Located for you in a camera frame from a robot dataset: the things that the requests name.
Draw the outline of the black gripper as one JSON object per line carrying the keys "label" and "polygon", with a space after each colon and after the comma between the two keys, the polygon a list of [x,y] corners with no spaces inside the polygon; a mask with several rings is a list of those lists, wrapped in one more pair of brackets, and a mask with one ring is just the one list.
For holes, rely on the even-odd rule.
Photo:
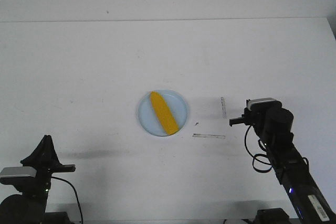
{"label": "black gripper", "polygon": [[252,126],[255,130],[261,130],[264,122],[262,110],[249,111],[246,106],[240,117],[229,119],[229,126],[244,124],[246,126]]}
{"label": "black gripper", "polygon": [[63,165],[57,156],[51,135],[44,135],[33,152],[20,161],[23,166],[36,168],[33,178],[25,178],[20,190],[27,195],[45,195],[51,188],[54,173],[72,173],[75,164]]}

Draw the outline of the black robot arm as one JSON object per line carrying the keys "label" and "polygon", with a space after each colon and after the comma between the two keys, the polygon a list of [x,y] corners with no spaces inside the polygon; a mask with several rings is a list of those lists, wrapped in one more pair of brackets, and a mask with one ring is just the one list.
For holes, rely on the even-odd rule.
{"label": "black robot arm", "polygon": [[312,178],[308,160],[293,144],[293,119],[276,99],[248,99],[241,117],[230,119],[229,125],[254,129],[262,155],[269,160],[301,223],[335,223],[335,213]]}
{"label": "black robot arm", "polygon": [[1,223],[72,223],[67,212],[46,212],[54,173],[72,173],[74,164],[59,161],[50,135],[44,135],[21,166],[1,170],[1,184],[13,186],[18,193],[1,202]]}

